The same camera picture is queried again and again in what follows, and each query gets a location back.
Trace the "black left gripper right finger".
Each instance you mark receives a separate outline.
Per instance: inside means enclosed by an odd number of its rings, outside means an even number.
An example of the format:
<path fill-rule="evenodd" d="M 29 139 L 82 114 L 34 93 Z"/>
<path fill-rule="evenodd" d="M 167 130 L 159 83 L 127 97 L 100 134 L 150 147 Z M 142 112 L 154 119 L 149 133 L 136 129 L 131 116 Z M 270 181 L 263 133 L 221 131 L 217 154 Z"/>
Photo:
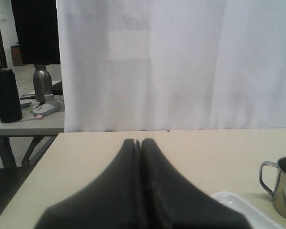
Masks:
<path fill-rule="evenodd" d="M 151 229 L 250 229 L 247 218 L 189 182 L 156 141 L 141 143 L 141 179 Z"/>

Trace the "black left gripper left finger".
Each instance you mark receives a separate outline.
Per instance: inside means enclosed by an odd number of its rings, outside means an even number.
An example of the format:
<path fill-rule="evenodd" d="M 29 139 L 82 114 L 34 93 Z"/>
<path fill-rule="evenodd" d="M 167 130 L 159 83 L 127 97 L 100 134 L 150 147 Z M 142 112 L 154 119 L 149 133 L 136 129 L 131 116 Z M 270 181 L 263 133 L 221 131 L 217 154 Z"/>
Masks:
<path fill-rule="evenodd" d="M 47 208 L 37 229 L 141 229 L 140 143 L 124 140 L 106 169 L 85 188 Z"/>

